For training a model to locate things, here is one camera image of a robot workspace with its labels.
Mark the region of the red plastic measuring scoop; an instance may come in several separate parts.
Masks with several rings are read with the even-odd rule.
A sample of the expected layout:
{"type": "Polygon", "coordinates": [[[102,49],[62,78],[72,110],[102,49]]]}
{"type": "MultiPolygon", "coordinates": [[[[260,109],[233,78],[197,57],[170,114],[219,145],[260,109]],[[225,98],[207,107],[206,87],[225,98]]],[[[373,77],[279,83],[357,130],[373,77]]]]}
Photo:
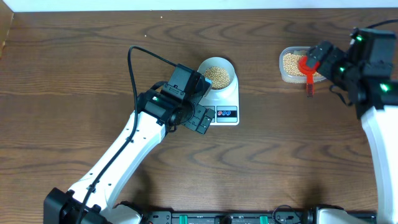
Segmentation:
{"type": "Polygon", "coordinates": [[[320,62],[316,62],[314,67],[307,66],[308,57],[304,56],[298,61],[298,69],[299,71],[304,74],[307,78],[306,81],[306,92],[307,97],[312,98],[314,94],[314,81],[313,81],[313,74],[317,72],[317,68],[320,65],[320,62]]]}

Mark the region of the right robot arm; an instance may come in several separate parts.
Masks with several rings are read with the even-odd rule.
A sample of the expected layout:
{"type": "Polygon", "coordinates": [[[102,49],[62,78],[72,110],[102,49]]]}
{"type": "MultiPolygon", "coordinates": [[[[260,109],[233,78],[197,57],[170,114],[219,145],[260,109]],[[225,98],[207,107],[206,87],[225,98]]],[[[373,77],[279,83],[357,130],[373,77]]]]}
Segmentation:
{"type": "Polygon", "coordinates": [[[378,223],[397,223],[397,81],[393,31],[355,29],[349,49],[329,41],[307,50],[306,66],[348,93],[368,139],[377,185],[378,223]]]}

